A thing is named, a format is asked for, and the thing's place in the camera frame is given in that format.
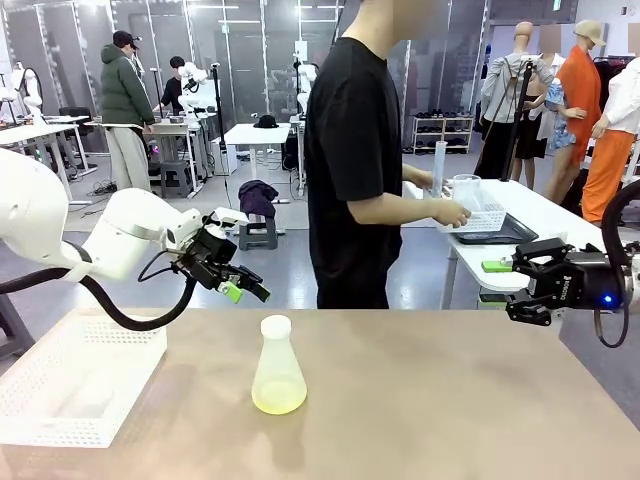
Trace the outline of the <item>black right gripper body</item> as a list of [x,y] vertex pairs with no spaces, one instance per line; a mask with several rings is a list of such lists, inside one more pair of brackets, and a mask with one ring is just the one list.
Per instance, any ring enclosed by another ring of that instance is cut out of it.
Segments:
[[624,300],[608,257],[598,252],[569,252],[560,259],[532,264],[529,292],[542,306],[556,310],[617,310]]

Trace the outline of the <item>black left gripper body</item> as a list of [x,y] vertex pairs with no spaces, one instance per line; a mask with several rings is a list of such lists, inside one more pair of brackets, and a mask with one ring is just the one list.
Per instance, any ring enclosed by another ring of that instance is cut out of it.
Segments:
[[229,279],[229,265],[236,250],[225,233],[219,238],[201,227],[172,262],[172,272],[193,279],[207,290],[217,290]]

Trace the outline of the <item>person's right hand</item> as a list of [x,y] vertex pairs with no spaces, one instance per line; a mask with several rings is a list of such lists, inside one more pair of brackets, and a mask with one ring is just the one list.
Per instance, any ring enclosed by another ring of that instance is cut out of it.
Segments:
[[434,200],[433,219],[442,226],[459,228],[465,226],[470,217],[471,212],[455,201],[443,198]]

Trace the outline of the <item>person's left hand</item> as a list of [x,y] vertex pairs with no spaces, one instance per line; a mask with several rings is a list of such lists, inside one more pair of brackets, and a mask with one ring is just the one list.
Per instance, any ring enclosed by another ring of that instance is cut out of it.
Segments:
[[436,176],[432,172],[419,170],[413,183],[423,190],[425,197],[451,197],[451,181],[444,179],[442,176]]

